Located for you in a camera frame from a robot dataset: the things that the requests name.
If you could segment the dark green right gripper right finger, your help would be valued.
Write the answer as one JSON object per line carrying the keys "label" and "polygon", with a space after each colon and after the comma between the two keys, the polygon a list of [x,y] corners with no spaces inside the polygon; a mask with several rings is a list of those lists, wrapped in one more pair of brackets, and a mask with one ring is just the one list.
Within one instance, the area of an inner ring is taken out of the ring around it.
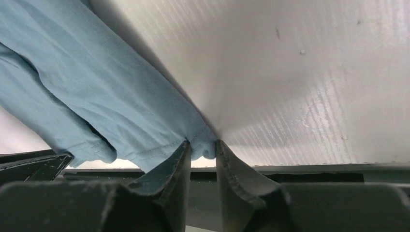
{"label": "dark green right gripper right finger", "polygon": [[216,173],[224,232],[296,232],[291,197],[283,185],[259,173],[222,140],[216,142]]}

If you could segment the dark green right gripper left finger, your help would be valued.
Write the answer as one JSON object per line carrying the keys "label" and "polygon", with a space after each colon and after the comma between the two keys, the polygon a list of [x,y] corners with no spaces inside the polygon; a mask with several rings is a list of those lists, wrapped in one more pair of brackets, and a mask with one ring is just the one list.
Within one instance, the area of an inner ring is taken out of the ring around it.
{"label": "dark green right gripper left finger", "polygon": [[184,141],[164,162],[136,179],[136,232],[183,232],[190,184],[191,146]]}

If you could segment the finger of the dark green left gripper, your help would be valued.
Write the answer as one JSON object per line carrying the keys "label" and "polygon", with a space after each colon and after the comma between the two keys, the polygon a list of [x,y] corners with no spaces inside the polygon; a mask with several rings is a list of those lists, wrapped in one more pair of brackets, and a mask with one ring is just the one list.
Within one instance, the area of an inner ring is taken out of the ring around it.
{"label": "finger of the dark green left gripper", "polygon": [[0,156],[0,183],[53,181],[74,159],[71,154],[20,153]]}

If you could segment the grey-blue t shirt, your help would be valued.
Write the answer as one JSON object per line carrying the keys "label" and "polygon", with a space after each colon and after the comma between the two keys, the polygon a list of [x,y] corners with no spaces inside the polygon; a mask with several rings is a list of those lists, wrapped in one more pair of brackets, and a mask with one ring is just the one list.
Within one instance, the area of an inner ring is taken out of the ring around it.
{"label": "grey-blue t shirt", "polygon": [[73,167],[123,159],[148,172],[183,141],[193,160],[216,156],[200,113],[87,0],[1,1],[0,105]]}

